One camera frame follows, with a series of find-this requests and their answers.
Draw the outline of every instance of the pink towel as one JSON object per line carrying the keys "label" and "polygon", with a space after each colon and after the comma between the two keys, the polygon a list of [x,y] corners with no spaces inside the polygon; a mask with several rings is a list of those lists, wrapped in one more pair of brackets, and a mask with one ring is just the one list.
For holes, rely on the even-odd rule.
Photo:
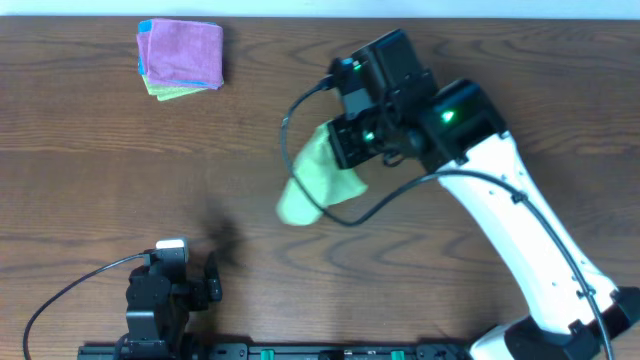
{"label": "pink towel", "polygon": [[222,28],[194,21],[153,19],[144,50],[138,34],[149,82],[186,87],[219,88],[222,83]]}

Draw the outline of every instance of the white wall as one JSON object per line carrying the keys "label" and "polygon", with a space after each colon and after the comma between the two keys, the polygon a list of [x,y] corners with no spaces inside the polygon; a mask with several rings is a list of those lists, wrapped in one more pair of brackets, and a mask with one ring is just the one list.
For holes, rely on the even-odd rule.
{"label": "white wall", "polygon": [[0,15],[640,19],[640,0],[0,0]]}

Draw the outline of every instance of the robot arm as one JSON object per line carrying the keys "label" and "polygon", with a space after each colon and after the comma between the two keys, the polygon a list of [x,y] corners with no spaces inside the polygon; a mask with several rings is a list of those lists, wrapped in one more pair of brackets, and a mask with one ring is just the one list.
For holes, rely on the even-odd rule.
{"label": "robot arm", "polygon": [[[587,283],[593,288],[598,308],[605,312],[614,305],[615,284],[584,255],[546,203],[529,176],[515,141],[508,134],[493,135],[466,153],[468,162],[450,162],[442,169],[475,170],[501,178],[529,197],[551,223],[575,259]],[[494,184],[466,177],[443,177],[440,183],[469,211],[483,229],[515,277],[529,305],[531,319],[541,333],[566,335],[572,327],[594,322],[594,313],[564,257],[538,220],[511,194]],[[495,329],[471,348],[474,359],[518,358],[509,349],[505,332]],[[597,352],[597,343],[591,348]]]}
{"label": "robot arm", "polygon": [[[329,123],[339,167],[383,154],[385,164],[389,158],[415,158],[428,173],[480,172],[525,194],[559,237],[560,245],[522,202],[497,184],[439,177],[505,261],[531,313],[480,338],[471,348],[474,358],[588,359],[607,338],[596,313],[602,313],[600,326],[611,337],[638,320],[640,290],[618,289],[580,251],[538,191],[504,120],[479,86],[458,80],[438,89],[401,30],[366,45],[352,59],[334,61],[329,73],[345,108],[344,115]],[[570,267],[562,245],[577,270]],[[590,294],[574,274],[582,274]]]}

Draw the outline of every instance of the green led light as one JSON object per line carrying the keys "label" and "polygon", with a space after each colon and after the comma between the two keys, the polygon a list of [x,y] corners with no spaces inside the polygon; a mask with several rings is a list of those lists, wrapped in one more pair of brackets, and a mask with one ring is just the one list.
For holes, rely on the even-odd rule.
{"label": "green led light", "polygon": [[441,117],[442,117],[442,120],[447,123],[451,121],[451,119],[453,119],[455,114],[456,113],[454,113],[453,111],[445,111],[442,113]]}

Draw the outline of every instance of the cable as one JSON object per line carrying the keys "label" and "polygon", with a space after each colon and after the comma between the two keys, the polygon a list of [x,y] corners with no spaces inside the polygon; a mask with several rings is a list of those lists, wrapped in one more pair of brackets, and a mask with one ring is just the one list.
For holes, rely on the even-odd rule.
{"label": "cable", "polygon": [[533,205],[528,199],[526,199],[526,201],[523,201],[523,204],[524,206],[527,207],[527,209],[529,209],[531,214],[533,214],[533,216],[538,220],[538,222],[540,222],[540,225],[542,225],[542,227],[547,231],[547,234],[549,234],[553,242],[558,247],[558,250],[564,257],[564,259],[567,261],[567,264],[571,268],[573,275],[576,277],[576,281],[580,285],[580,288],[582,289],[582,293],[587,298],[589,307],[591,307],[593,316],[595,317],[596,322],[598,323],[598,328],[600,328],[602,343],[604,345],[604,352],[607,356],[607,359],[614,360],[615,355],[613,353],[613,345],[611,344],[611,338],[609,337],[609,330],[607,329],[607,325],[604,323],[604,319],[602,318],[602,313],[600,312],[600,309],[598,308],[598,304],[596,303],[596,300],[593,297],[594,292],[589,288],[589,285],[587,284],[587,280],[582,275],[582,271],[580,271],[578,264],[575,262],[573,257],[571,257],[571,254],[569,254],[569,250],[567,250],[567,247],[564,245],[562,240],[560,240],[560,237],[555,232],[555,230],[553,230],[553,227],[551,227],[551,224],[549,224],[549,222],[544,217],[544,215],[542,215],[540,210],[538,210],[538,208],[535,207],[535,205]]}
{"label": "cable", "polygon": [[129,333],[126,333],[126,334],[120,336],[118,341],[116,341],[116,345],[114,346],[113,357],[111,358],[111,360],[119,360],[120,359],[120,354],[122,354],[122,348],[124,347],[124,343],[127,342],[127,341],[129,341]]}
{"label": "cable", "polygon": [[298,100],[296,100],[293,103],[293,105],[291,105],[291,107],[289,108],[289,111],[287,112],[287,115],[284,117],[284,119],[282,119],[282,126],[280,128],[280,150],[282,152],[282,158],[284,160],[285,167],[287,168],[287,171],[289,172],[289,176],[296,182],[296,184],[298,184],[298,187],[300,187],[300,190],[302,190],[302,193],[305,195],[307,200],[309,200],[309,202],[316,209],[321,211],[322,214],[324,214],[326,217],[330,218],[334,222],[336,222],[336,223],[338,223],[340,225],[343,225],[343,226],[352,227],[352,226],[358,226],[358,225],[364,223],[369,218],[371,218],[373,215],[375,215],[375,213],[380,211],[380,209],[382,209],[385,205],[387,205],[389,202],[391,202],[393,199],[397,198],[398,196],[402,195],[403,193],[407,192],[408,190],[416,187],[417,185],[423,184],[425,182],[428,182],[428,181],[431,181],[431,180],[434,180],[434,179],[437,179],[437,178],[440,178],[440,177],[446,177],[446,176],[468,176],[468,177],[473,177],[473,178],[477,178],[477,179],[481,179],[481,180],[490,182],[490,183],[492,183],[494,185],[497,185],[497,186],[503,188],[504,190],[506,190],[507,192],[509,192],[512,195],[512,199],[514,200],[514,202],[516,202],[516,203],[517,202],[522,202],[523,203],[523,205],[538,220],[540,225],[544,228],[544,230],[547,232],[547,234],[549,235],[551,240],[554,242],[554,244],[556,245],[556,247],[558,248],[558,250],[562,254],[562,257],[565,259],[565,261],[569,265],[569,268],[573,272],[573,275],[575,276],[576,281],[580,285],[580,288],[582,289],[582,293],[587,298],[587,302],[589,303],[589,307],[591,307],[591,311],[593,312],[593,316],[594,316],[594,318],[595,318],[595,320],[596,320],[596,322],[598,324],[598,328],[600,329],[600,334],[602,336],[602,342],[603,342],[603,345],[604,345],[604,351],[605,351],[605,354],[607,356],[607,359],[608,360],[614,360],[615,359],[615,356],[614,356],[614,353],[613,353],[613,347],[611,345],[611,338],[609,337],[609,331],[607,330],[607,326],[606,326],[606,324],[604,322],[604,319],[602,318],[602,313],[598,309],[598,304],[596,303],[596,301],[595,301],[595,299],[593,297],[593,292],[589,289],[589,285],[587,284],[587,280],[582,275],[582,272],[580,271],[580,268],[576,264],[575,260],[573,259],[573,257],[569,253],[569,250],[564,245],[564,243],[562,242],[562,240],[560,239],[560,237],[558,236],[556,231],[549,224],[549,222],[544,217],[544,215],[542,215],[540,210],[538,210],[538,208],[528,199],[526,194],[522,193],[520,190],[516,189],[514,186],[510,185],[509,183],[507,183],[505,181],[502,181],[502,180],[500,180],[498,178],[495,178],[495,177],[493,177],[491,175],[487,175],[487,174],[484,174],[484,173],[481,173],[481,172],[477,172],[477,171],[441,170],[441,171],[438,171],[438,172],[435,172],[435,173],[432,173],[432,174],[427,174],[427,175],[423,175],[423,176],[417,177],[417,178],[409,181],[405,185],[402,185],[401,187],[399,187],[398,189],[396,189],[395,191],[393,191],[392,193],[390,193],[389,195],[384,197],[380,202],[378,202],[376,205],[374,205],[369,211],[365,212],[364,215],[362,215],[360,218],[358,218],[358,219],[356,219],[354,221],[343,220],[340,217],[338,217],[338,216],[334,215],[333,213],[331,213],[326,208],[322,207],[320,204],[318,204],[318,202],[309,193],[307,188],[304,186],[304,184],[302,184],[302,181],[300,181],[300,179],[298,178],[298,176],[295,173],[295,170],[293,168],[293,164],[291,163],[291,159],[289,158],[289,153],[287,151],[287,130],[289,128],[289,122],[290,122],[291,117],[293,116],[293,112],[295,111],[295,109],[303,101],[305,101],[307,98],[309,98],[311,95],[315,94],[318,91],[326,90],[328,88],[328,81],[330,81],[329,78],[324,78],[316,86],[311,88],[311,90],[309,90],[306,93],[302,94],[302,96],[300,96],[298,98]]}
{"label": "cable", "polygon": [[55,294],[53,297],[51,297],[51,299],[47,300],[47,302],[45,302],[44,304],[42,304],[42,306],[40,306],[40,308],[31,316],[31,319],[29,319],[29,322],[27,322],[27,326],[24,328],[24,335],[22,336],[22,352],[24,354],[24,358],[25,360],[31,360],[31,354],[29,354],[29,332],[31,332],[31,327],[33,326],[33,323],[36,321],[36,319],[38,318],[38,316],[40,316],[40,314],[42,314],[42,312],[49,307],[49,305],[51,305],[54,301],[58,300],[58,298],[62,295],[64,295],[67,291],[73,289],[76,285],[80,284],[81,282],[89,279],[90,277],[93,277],[94,275],[98,275],[101,272],[105,271],[105,270],[109,270],[113,267],[116,267],[120,264],[126,263],[128,261],[131,260],[135,260],[135,259],[139,259],[141,257],[143,257],[144,254],[136,254],[136,255],[131,255],[128,256],[124,259],[120,259],[116,262],[113,262],[109,265],[105,265],[97,270],[94,270],[84,276],[82,276],[81,278],[79,278],[78,280],[72,282],[71,284],[67,285],[64,289],[60,290],[57,294]]}

